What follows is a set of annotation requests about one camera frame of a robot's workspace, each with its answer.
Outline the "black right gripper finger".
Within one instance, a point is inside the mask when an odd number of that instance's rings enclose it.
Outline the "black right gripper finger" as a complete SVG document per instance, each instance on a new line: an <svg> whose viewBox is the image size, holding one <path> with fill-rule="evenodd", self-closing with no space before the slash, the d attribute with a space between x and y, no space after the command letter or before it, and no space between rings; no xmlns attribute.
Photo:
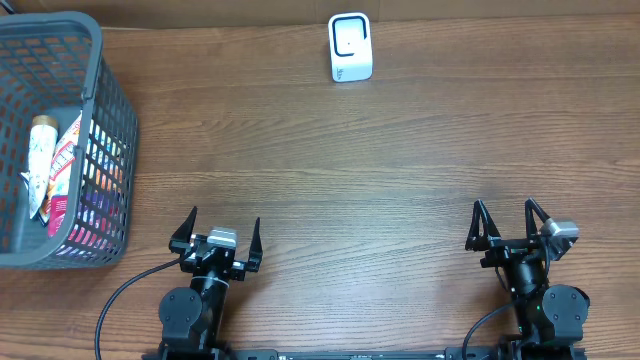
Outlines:
<svg viewBox="0 0 640 360"><path fill-rule="evenodd" d="M501 235L491 218L484 202L476 200L473 206L472 220L467 243L493 243L500 241Z"/></svg>
<svg viewBox="0 0 640 360"><path fill-rule="evenodd" d="M542 223L545 223L550 218L550 216L532 197L528 198L525 201L524 208L526 236L528 239L533 239L538 234L538 228L536 226L534 216L537 216L542 221Z"/></svg>

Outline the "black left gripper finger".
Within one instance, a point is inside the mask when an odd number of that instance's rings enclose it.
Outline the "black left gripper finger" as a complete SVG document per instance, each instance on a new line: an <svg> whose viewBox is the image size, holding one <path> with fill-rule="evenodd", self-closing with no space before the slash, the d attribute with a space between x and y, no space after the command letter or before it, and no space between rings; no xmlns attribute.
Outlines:
<svg viewBox="0 0 640 360"><path fill-rule="evenodd" d="M250 255L262 255L262 242L260 236L260 218L257 218L253 228L252 240L249 248Z"/></svg>
<svg viewBox="0 0 640 360"><path fill-rule="evenodd" d="M197 217L198 208L194 206L186 220L178 227L171 236L171 240L175 242L189 243L193 234L193 228Z"/></svg>

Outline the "red purple tissue pack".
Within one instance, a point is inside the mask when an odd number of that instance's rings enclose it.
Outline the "red purple tissue pack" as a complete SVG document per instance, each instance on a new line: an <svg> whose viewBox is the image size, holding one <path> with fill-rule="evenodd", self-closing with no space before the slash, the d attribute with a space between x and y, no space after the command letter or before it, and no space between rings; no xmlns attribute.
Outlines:
<svg viewBox="0 0 640 360"><path fill-rule="evenodd" d="M56 235L60 229L67 210L68 196L56 195L51 200L51 211L47 227L49 237Z"/></svg>

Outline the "cream snack bag blue edges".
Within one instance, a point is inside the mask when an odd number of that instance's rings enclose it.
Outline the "cream snack bag blue edges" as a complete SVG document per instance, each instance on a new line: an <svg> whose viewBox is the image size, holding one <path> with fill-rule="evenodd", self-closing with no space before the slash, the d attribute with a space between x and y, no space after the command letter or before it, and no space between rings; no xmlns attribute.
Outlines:
<svg viewBox="0 0 640 360"><path fill-rule="evenodd" d="M43 225L49 222L51 200L56 195L69 194L72 165L75 161L74 149L78 144L82 114L64 132L56 144L46 198L39 210L40 220Z"/></svg>

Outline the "white tube with gold cap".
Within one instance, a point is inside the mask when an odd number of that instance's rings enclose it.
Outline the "white tube with gold cap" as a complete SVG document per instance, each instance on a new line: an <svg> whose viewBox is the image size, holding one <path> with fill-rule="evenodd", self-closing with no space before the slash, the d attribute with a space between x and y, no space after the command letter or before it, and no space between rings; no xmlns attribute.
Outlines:
<svg viewBox="0 0 640 360"><path fill-rule="evenodd" d="M58 138L58 122L49 115L32 120L27 154L29 218L35 218L48 192L51 163Z"/></svg>

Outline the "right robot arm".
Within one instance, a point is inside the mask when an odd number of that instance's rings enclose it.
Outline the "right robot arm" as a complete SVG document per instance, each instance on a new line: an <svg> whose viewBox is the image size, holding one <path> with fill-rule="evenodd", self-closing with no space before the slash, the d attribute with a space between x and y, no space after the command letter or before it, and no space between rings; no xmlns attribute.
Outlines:
<svg viewBox="0 0 640 360"><path fill-rule="evenodd" d="M493 317L512 309L518 333L502 337L494 359L584 359L575 344L583 339L583 325L591 304L581 289L549 282L551 263L577 242L580 230L571 220L556 220L533 198L524 203L526 234L504 239L481 200L474 202L465 249L482 252L483 268L492 268L510 302L478 320L465 335L461 356L469 356L475 331Z"/></svg>

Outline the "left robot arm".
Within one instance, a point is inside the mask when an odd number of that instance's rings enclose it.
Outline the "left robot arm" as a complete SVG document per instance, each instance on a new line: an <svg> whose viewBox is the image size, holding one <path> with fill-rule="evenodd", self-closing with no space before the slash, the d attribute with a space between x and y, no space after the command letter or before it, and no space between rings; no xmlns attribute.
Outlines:
<svg viewBox="0 0 640 360"><path fill-rule="evenodd" d="M191 275L187 287L169 291L159 305L162 359L234 359L231 346L219 339L230 284L256 273L263 259L260 222L256 221L248 259L236 258L237 232L214 227L196 234L197 210L170 237L169 249L179 255L180 270Z"/></svg>

